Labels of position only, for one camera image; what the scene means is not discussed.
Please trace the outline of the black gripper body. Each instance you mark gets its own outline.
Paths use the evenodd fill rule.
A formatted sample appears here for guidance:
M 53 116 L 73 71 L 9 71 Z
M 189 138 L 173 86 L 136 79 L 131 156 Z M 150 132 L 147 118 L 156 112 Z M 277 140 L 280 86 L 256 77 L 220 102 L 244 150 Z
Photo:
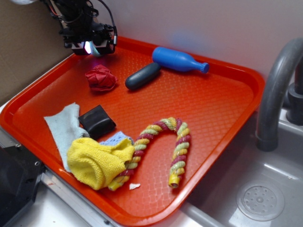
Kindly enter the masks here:
M 101 55 L 113 54 L 116 50 L 116 26 L 93 22 L 88 29 L 67 27 L 59 34 L 63 37 L 64 47 L 70 48 L 75 55 L 87 55 L 85 42 L 91 41 Z

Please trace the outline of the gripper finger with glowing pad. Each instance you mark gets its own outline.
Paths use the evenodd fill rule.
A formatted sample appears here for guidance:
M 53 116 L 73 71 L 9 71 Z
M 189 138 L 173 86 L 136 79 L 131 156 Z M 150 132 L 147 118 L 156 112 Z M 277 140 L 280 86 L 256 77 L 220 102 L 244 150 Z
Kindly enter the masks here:
M 92 41 L 91 41 L 91 54 L 94 57 L 101 57 L 101 54 L 98 52 L 98 50 L 96 49 L 96 47 Z
M 85 42 L 85 44 L 84 44 L 84 50 L 85 50 L 85 53 L 86 53 L 87 55 L 90 55 L 90 54 L 91 54 L 90 42 Z

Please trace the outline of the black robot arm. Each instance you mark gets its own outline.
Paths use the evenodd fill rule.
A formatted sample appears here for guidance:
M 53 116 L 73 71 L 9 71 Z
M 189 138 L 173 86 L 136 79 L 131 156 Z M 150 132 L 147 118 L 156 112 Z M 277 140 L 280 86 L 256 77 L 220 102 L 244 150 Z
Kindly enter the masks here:
M 61 23 L 59 35 L 64 47 L 75 55 L 102 56 L 113 54 L 117 45 L 117 28 L 110 8 L 100 3 L 109 13 L 112 24 L 97 21 L 99 11 L 90 0 L 44 0 L 53 19 Z

